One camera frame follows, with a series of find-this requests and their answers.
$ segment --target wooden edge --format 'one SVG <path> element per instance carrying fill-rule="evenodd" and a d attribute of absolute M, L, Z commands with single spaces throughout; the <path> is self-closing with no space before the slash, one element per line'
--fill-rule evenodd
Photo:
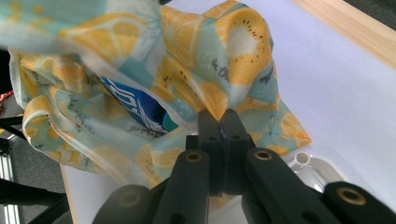
<path fill-rule="evenodd" d="M 67 201 L 69 202 L 70 213 L 72 215 L 73 223 L 78 224 L 76 207 L 74 206 L 73 199 L 71 198 L 72 194 L 71 194 L 71 190 L 69 187 L 69 182 L 67 181 L 66 172 L 65 172 L 64 166 L 62 164 L 60 164 L 60 166 L 61 166 L 62 178 L 64 179 L 64 188 L 66 190 Z"/>
<path fill-rule="evenodd" d="M 293 1 L 396 70 L 396 31 L 343 0 Z"/>

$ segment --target white surface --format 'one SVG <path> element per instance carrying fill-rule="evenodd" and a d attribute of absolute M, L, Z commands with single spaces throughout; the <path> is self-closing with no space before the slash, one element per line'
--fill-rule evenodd
<path fill-rule="evenodd" d="M 202 13 L 219 2 L 169 5 Z M 301 151 L 333 161 L 351 182 L 396 211 L 396 72 L 290 0 L 243 2 L 269 24 L 279 91 L 314 141 Z M 73 169 L 65 173 L 78 223 L 91 223 L 115 184 Z M 238 206 L 227 213 L 243 215 Z"/>

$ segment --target blue label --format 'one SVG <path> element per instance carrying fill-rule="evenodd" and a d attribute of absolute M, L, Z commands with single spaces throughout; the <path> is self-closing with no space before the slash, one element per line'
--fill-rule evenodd
<path fill-rule="evenodd" d="M 100 77 L 106 88 L 129 111 L 131 116 L 152 131 L 168 133 L 163 127 L 163 117 L 166 111 L 156 100 L 143 91 L 122 85 L 106 77 Z"/>

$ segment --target bolt hole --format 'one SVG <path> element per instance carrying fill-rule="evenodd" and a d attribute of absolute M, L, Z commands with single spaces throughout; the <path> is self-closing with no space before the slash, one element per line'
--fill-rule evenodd
<path fill-rule="evenodd" d="M 308 223 L 311 224 L 320 223 L 320 217 L 316 213 L 313 213 L 311 211 L 303 211 L 302 215 L 303 215 L 303 219 Z"/>
<path fill-rule="evenodd" d="M 195 153 L 195 152 L 192 152 L 192 153 L 187 155 L 187 161 L 190 161 L 190 162 L 200 161 L 201 158 L 202 158 L 201 155 L 198 154 L 198 153 Z"/>
<path fill-rule="evenodd" d="M 132 207 L 139 203 L 140 195 L 135 192 L 125 192 L 119 197 L 119 203 L 122 207 Z"/>
<path fill-rule="evenodd" d="M 272 159 L 271 154 L 269 154 L 268 152 L 265 152 L 265 151 L 258 151 L 256 153 L 254 153 L 254 156 L 257 159 L 262 160 L 262 161 L 269 161 Z"/>
<path fill-rule="evenodd" d="M 174 213 L 169 217 L 170 224 L 184 224 L 186 221 L 186 218 L 180 213 Z"/>
<path fill-rule="evenodd" d="M 298 153 L 296 159 L 301 164 L 307 164 L 309 162 L 309 157 L 305 153 Z"/>
<path fill-rule="evenodd" d="M 354 189 L 350 188 L 339 188 L 337 189 L 337 194 L 347 203 L 352 203 L 355 205 L 366 204 L 366 198 Z"/>

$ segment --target patterned cloth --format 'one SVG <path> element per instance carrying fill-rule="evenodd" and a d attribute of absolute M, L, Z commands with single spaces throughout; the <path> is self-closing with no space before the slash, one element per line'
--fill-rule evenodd
<path fill-rule="evenodd" d="M 279 154 L 311 141 L 280 100 L 266 22 L 235 1 L 197 15 L 148 0 L 3 0 L 0 44 L 13 48 L 30 144 L 121 185 L 167 178 L 204 108 L 216 119 L 233 108 Z M 146 93 L 178 127 L 138 122 L 104 80 Z"/>

